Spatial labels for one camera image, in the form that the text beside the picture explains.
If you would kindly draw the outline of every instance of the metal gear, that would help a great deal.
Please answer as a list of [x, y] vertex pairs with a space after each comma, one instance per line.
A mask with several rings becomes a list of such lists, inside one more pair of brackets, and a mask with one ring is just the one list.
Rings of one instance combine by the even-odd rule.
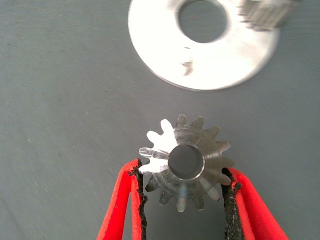
[[[153, 148], [140, 148], [139, 154], [149, 158], [150, 163], [139, 168], [143, 175], [152, 174], [147, 186], [147, 192], [161, 189], [160, 204], [166, 204], [170, 198], [176, 198], [176, 207], [183, 212], [187, 200], [192, 199], [198, 210], [204, 208], [204, 194], [213, 200], [219, 200], [220, 194], [215, 188], [216, 183], [229, 185], [229, 177], [221, 173], [222, 168], [234, 165], [230, 158], [223, 157], [222, 152], [231, 146], [228, 141], [216, 141], [219, 127], [214, 126], [203, 130], [204, 119], [199, 116], [190, 125], [185, 115], [179, 115], [176, 127], [172, 127], [167, 119], [161, 121], [163, 134], [149, 131], [146, 136], [154, 144]], [[190, 146], [195, 153], [200, 154], [203, 165], [196, 176], [184, 179], [174, 174], [169, 164], [172, 151], [181, 145]]]

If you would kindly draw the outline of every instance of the center hole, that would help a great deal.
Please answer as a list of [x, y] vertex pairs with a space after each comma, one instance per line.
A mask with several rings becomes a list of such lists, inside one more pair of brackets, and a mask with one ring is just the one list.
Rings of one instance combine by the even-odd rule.
[[183, 33], [198, 43], [208, 43], [220, 37], [227, 26], [227, 16], [216, 1], [187, 1], [179, 12], [179, 24]]
[[190, 145], [175, 147], [168, 159], [170, 170], [181, 179], [192, 179], [202, 170], [204, 161], [198, 149]]

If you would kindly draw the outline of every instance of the red clamp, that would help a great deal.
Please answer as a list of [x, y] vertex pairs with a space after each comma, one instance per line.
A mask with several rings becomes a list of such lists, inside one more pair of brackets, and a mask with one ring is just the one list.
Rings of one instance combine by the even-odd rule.
[[[131, 193], [132, 240], [146, 239], [147, 221], [144, 205], [143, 179], [138, 168], [139, 159], [127, 163], [118, 175], [113, 194], [97, 240], [121, 240]], [[250, 180], [240, 171], [224, 168], [232, 183], [223, 186], [226, 215], [225, 239], [232, 240], [288, 240]]]

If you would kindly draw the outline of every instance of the washer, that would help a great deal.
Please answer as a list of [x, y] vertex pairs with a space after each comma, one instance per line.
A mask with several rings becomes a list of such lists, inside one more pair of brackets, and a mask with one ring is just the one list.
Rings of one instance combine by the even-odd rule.
[[272, 56], [279, 28], [255, 31], [239, 15], [240, 0], [210, 0], [225, 10], [227, 26], [217, 39], [199, 43], [179, 26], [179, 12], [190, 0], [132, 0], [128, 28], [132, 44], [150, 70], [189, 90], [228, 88], [248, 80]]

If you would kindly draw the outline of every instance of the gray background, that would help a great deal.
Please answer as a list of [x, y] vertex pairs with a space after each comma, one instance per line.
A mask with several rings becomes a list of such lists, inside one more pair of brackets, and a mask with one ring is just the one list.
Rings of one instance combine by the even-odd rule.
[[[213, 92], [154, 76], [131, 44], [128, 9], [0, 0], [0, 239], [95, 239], [119, 169], [151, 145], [148, 130], [180, 113], [221, 127], [225, 155], [291, 239], [318, 239], [320, 2], [302, 2], [259, 74]], [[223, 239], [222, 200], [178, 213], [173, 200], [158, 204], [158, 190], [148, 197], [149, 240]]]

